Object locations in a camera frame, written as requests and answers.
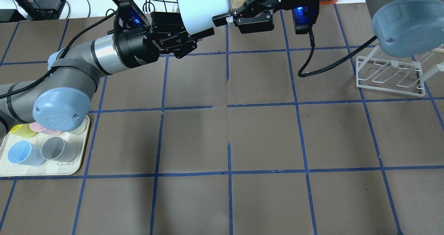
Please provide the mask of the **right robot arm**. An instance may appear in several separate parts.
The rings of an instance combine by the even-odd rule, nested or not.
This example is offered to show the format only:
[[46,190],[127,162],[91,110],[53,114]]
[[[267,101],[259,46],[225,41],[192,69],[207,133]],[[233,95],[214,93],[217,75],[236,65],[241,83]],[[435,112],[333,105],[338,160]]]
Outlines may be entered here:
[[[233,17],[241,33],[271,30],[266,13],[307,7],[308,25],[315,23],[319,2],[330,0],[247,0],[237,9],[212,17],[216,26]],[[429,52],[443,44],[443,0],[365,0],[372,19],[372,30],[382,50],[406,58]]]

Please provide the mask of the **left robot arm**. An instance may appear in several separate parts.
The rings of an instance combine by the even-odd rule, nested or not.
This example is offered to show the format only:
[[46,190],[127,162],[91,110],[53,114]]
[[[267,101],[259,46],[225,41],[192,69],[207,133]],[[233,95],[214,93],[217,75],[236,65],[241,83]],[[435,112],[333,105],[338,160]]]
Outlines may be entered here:
[[83,44],[65,47],[51,64],[49,78],[1,86],[1,138],[19,124],[37,122],[50,130],[72,131],[84,121],[100,79],[156,62],[172,53],[180,59],[213,28],[190,34],[180,13],[154,12]]

